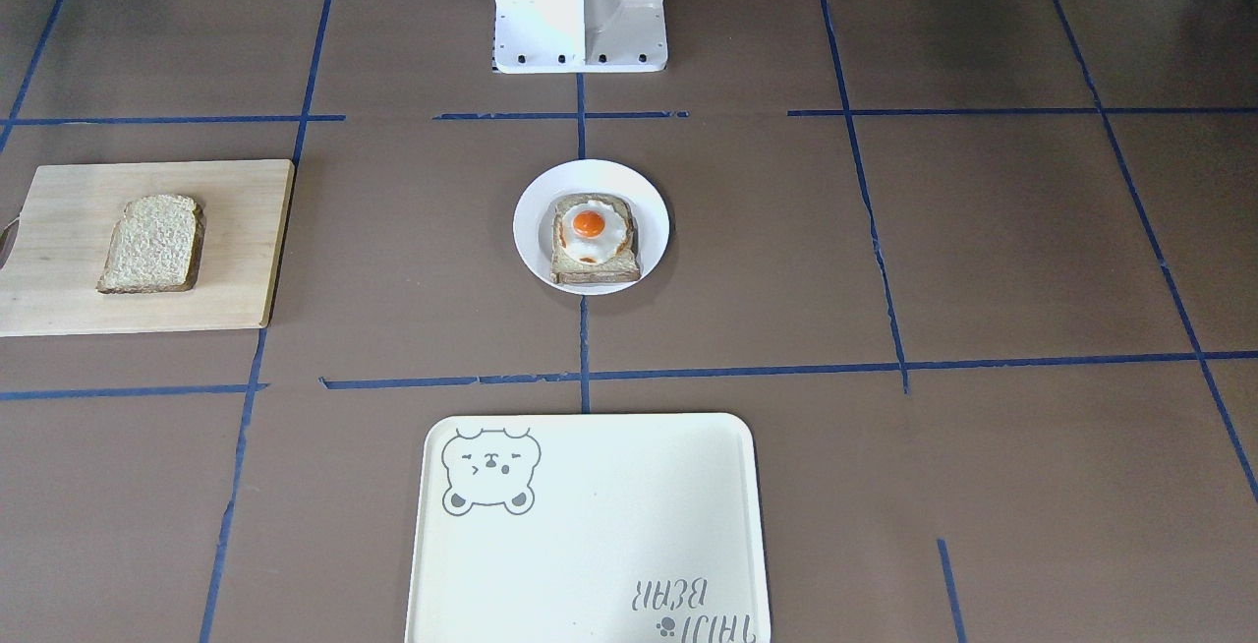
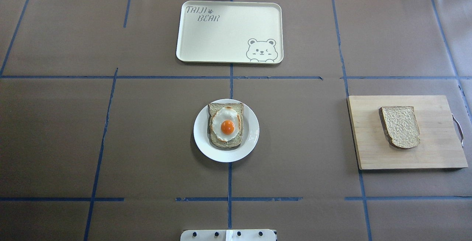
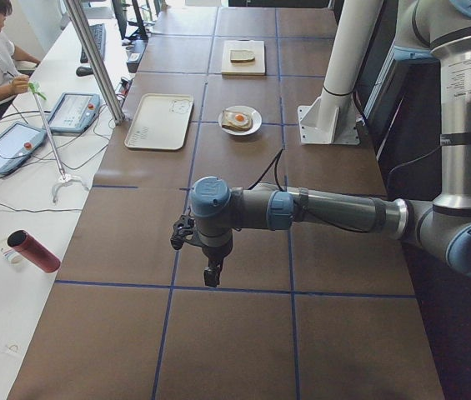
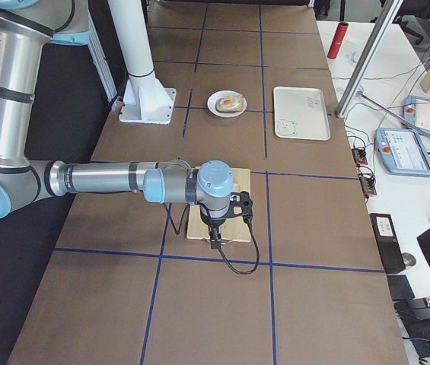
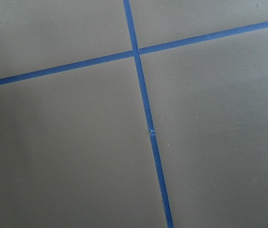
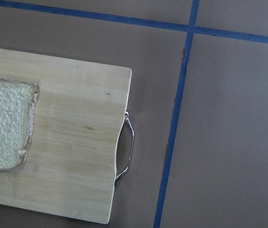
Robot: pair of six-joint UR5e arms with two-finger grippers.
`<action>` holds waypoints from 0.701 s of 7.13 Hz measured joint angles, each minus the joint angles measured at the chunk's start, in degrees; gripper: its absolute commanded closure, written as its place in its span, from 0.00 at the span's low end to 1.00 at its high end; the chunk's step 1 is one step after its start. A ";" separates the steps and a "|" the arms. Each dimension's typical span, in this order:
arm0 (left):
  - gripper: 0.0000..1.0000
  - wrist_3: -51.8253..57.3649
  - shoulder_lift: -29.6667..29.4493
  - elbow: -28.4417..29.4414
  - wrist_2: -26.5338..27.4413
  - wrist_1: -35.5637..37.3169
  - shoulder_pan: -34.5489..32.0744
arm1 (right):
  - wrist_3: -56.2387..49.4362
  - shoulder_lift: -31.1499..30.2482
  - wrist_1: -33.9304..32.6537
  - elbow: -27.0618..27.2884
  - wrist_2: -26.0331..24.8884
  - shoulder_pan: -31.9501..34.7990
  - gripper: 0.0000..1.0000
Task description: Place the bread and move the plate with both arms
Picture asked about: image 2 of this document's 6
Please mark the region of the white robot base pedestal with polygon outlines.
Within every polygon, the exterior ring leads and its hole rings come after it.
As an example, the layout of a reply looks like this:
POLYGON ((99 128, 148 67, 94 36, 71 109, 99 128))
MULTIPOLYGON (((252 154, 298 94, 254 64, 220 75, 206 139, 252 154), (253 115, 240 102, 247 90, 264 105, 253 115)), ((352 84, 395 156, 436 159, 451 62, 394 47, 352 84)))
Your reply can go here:
POLYGON ((271 229, 221 229, 185 230, 181 241, 276 241, 275 230, 271 229))

